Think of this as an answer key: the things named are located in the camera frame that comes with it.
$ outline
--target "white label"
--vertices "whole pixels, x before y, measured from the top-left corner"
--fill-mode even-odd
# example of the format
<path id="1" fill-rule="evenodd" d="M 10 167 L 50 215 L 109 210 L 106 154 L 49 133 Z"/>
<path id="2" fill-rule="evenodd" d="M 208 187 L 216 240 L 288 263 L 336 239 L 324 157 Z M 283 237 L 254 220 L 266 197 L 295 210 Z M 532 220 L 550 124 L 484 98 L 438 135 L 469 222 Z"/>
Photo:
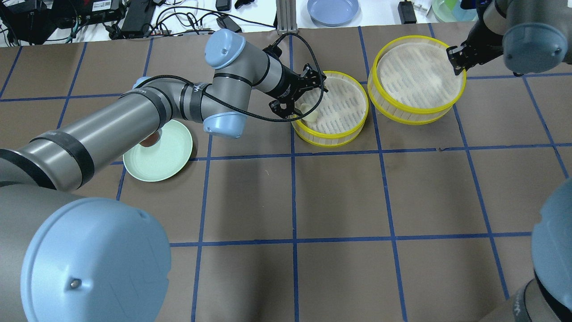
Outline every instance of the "white label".
<path id="1" fill-rule="evenodd" d="M 111 9 L 111 0 L 98 1 L 93 3 L 93 11 Z"/>

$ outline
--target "round basket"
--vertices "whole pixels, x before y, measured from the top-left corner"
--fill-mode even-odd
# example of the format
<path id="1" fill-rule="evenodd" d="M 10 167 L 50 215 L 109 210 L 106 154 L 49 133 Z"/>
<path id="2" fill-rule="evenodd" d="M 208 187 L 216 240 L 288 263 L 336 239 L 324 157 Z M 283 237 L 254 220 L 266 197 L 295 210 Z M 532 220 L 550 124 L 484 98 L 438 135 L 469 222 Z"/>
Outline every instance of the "round basket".
<path id="1" fill-rule="evenodd" d="M 375 57 L 367 89 L 375 107 L 410 125 L 434 122 L 463 94 L 467 73 L 456 76 L 447 44 L 427 36 L 397 38 Z"/>
<path id="2" fill-rule="evenodd" d="M 319 147 L 338 147 L 354 140 L 366 122 L 369 100 L 363 86 L 351 76 L 325 71 L 324 97 L 315 122 L 304 119 L 292 122 L 296 133 L 306 142 Z M 296 101 L 296 108 L 303 103 L 314 106 L 320 89 L 306 92 Z"/>

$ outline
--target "screw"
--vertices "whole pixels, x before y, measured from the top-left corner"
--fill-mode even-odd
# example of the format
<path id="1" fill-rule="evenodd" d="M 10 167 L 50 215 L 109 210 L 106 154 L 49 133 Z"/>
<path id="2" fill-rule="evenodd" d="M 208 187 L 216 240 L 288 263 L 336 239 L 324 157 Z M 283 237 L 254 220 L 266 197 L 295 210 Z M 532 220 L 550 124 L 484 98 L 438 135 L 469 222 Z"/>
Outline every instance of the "screw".
<path id="1" fill-rule="evenodd" d="M 71 281 L 71 283 L 70 283 L 70 287 L 71 287 L 72 289 L 78 288 L 78 287 L 80 287 L 80 286 L 81 286 L 81 280 L 78 279 L 78 278 L 74 278 L 74 280 Z"/>

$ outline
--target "tiled surface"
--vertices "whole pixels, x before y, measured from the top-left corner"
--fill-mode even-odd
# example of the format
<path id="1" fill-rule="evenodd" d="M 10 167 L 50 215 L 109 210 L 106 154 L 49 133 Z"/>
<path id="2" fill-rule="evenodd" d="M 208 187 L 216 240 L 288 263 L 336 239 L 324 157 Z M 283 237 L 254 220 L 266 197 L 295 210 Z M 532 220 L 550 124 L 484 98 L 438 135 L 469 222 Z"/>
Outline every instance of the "tiled surface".
<path id="1" fill-rule="evenodd" d="M 565 179 L 552 148 L 473 151 L 494 232 L 532 231 L 540 208 Z"/>
<path id="2" fill-rule="evenodd" d="M 363 82 L 388 41 L 433 31 L 458 45 L 469 29 L 300 34 L 323 69 Z M 276 37 L 247 34 L 259 47 Z M 1 49 L 0 146 L 111 103 L 146 66 L 150 76 L 210 81 L 207 40 L 33 46 L 15 65 L 18 49 Z M 292 42 L 299 71 L 309 55 Z M 288 39 L 282 48 L 289 65 Z M 500 60 L 477 66 L 439 121 L 413 127 L 370 113 L 359 137 L 335 149 L 303 142 L 288 124 L 249 119 L 241 139 L 221 140 L 183 121 L 195 148 L 178 175 L 140 182 L 115 162 L 77 193 L 118 197 L 164 226 L 173 263 L 157 321 L 476 321 L 531 277 L 538 209 L 572 171 L 570 75 L 554 74 L 569 68 L 515 78 Z M 249 110 L 271 115 L 271 100 L 254 92 Z"/>

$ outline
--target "blue bowl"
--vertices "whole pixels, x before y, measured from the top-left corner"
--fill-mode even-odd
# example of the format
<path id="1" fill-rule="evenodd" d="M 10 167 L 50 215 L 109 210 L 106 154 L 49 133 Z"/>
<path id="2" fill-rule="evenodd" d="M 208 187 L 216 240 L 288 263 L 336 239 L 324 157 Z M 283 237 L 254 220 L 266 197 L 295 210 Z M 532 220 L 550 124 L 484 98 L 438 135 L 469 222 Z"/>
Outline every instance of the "blue bowl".
<path id="1" fill-rule="evenodd" d="M 341 26 L 355 17 L 358 0 L 308 0 L 308 13 L 325 26 Z"/>

